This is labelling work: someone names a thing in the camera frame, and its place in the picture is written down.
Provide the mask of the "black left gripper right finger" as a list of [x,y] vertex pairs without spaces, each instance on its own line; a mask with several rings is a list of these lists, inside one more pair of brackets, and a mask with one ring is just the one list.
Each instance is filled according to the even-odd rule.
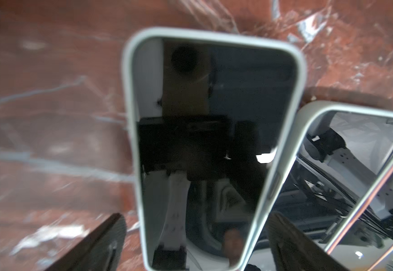
[[278,271],[346,270],[279,212],[268,216],[265,230]]

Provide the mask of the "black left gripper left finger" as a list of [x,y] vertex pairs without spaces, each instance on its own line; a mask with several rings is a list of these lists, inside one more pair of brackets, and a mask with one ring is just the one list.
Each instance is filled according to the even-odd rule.
[[114,213],[47,270],[116,271],[126,233],[124,216]]

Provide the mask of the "phone with pink case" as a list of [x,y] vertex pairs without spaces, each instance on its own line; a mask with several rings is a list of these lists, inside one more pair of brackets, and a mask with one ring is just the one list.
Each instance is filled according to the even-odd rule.
[[317,238],[318,245],[349,270],[367,270],[393,243],[391,175],[393,164],[356,203],[344,204],[348,214]]

